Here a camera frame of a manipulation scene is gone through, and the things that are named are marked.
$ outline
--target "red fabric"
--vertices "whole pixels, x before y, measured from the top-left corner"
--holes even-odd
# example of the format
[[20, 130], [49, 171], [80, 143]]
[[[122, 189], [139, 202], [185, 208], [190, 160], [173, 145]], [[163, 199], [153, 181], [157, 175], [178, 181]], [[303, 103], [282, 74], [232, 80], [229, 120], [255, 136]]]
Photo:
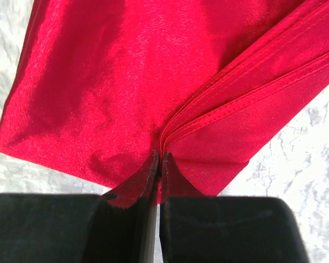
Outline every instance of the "red fabric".
[[152, 150], [216, 195], [329, 84], [329, 0], [35, 0], [0, 152], [115, 187]]

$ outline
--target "satin cloth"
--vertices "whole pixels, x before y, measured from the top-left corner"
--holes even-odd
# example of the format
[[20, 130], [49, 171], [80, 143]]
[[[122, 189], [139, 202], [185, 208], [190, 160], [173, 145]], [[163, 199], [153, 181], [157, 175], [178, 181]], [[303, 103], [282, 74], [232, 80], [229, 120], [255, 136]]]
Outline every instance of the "satin cloth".
[[0, 152], [115, 187], [152, 150], [218, 194], [329, 84], [329, 0], [35, 0]]

